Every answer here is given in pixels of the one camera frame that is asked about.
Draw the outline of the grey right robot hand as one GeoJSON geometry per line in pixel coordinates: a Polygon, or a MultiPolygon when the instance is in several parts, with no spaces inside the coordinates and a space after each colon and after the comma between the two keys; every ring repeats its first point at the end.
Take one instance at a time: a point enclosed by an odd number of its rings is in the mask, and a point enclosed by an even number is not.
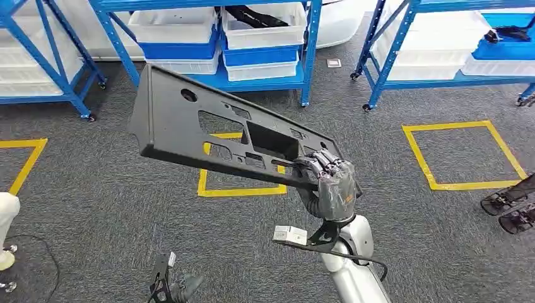
{"type": "Polygon", "coordinates": [[[293,176],[309,181],[311,170],[318,190],[298,188],[305,209],[314,217],[327,221],[343,222],[354,215],[355,201],[362,191],[355,179],[355,167],[346,160],[323,148],[295,159],[293,176]]]}

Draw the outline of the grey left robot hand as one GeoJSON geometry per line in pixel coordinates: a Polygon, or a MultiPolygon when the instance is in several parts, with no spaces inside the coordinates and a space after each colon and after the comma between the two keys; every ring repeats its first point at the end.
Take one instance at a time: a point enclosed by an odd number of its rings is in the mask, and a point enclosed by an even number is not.
{"type": "Polygon", "coordinates": [[[178,303],[189,302],[203,282],[203,276],[194,276],[189,273],[180,274],[178,280],[171,286],[173,301],[178,303]]]}

